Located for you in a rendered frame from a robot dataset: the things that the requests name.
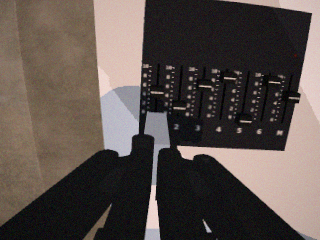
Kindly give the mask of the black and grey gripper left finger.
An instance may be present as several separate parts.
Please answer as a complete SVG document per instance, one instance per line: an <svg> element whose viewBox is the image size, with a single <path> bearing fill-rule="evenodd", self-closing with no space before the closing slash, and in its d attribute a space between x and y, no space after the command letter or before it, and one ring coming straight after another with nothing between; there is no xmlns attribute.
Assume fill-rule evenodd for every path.
<svg viewBox="0 0 320 240"><path fill-rule="evenodd" d="M111 204L93 240L145 240L156 122L157 113L147 112L129 155L96 152L0 226L0 240L83 240Z"/></svg>

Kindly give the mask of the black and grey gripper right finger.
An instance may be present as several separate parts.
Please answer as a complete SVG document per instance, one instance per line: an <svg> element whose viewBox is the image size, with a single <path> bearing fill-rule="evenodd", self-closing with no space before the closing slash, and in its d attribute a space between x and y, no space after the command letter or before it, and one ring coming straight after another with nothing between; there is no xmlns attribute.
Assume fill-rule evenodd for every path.
<svg viewBox="0 0 320 240"><path fill-rule="evenodd" d="M305 240L214 157L183 158L166 113L157 113L154 185L160 240Z"/></svg>

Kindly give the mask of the black lighting desk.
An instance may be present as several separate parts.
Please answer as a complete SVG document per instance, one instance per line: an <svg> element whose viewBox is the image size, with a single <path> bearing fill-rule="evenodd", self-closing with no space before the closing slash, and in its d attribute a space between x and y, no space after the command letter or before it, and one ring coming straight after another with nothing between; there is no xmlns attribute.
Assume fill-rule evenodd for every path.
<svg viewBox="0 0 320 240"><path fill-rule="evenodd" d="M223 0L145 0L139 134L147 112L161 112L177 146L284 151L311 17Z"/></svg>

